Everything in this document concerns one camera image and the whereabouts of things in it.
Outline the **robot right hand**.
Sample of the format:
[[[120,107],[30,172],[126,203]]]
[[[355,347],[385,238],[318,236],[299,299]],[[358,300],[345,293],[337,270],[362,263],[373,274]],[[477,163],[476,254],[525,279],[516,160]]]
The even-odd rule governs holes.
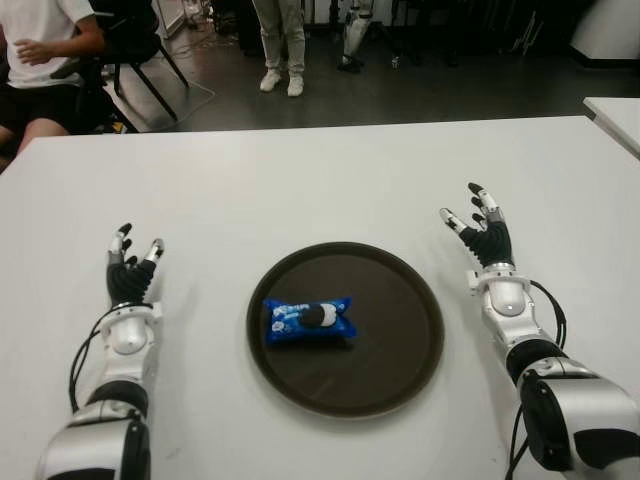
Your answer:
[[[479,210],[472,219],[478,228],[469,226],[450,209],[439,213],[444,224],[454,231],[483,268],[494,264],[515,266],[512,242],[502,209],[493,196],[481,185],[470,182],[471,203]]]

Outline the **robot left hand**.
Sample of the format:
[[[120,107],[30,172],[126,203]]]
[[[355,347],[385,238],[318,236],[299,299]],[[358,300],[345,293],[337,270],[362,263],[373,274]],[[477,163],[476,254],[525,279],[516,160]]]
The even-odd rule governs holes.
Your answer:
[[[155,239],[147,254],[139,260],[127,257],[132,245],[131,223],[122,225],[113,235],[107,250],[106,286],[111,307],[121,304],[142,304],[152,283],[157,265],[165,252],[164,241]]]

